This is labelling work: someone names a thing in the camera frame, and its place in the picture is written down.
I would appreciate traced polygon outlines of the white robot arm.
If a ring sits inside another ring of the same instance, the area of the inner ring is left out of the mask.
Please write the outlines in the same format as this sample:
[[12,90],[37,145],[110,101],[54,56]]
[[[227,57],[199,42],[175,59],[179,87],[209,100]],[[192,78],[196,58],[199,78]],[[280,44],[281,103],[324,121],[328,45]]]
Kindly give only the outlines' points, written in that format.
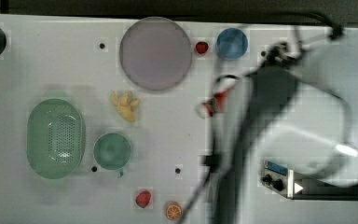
[[242,76],[219,121],[211,224],[358,224],[358,29]]

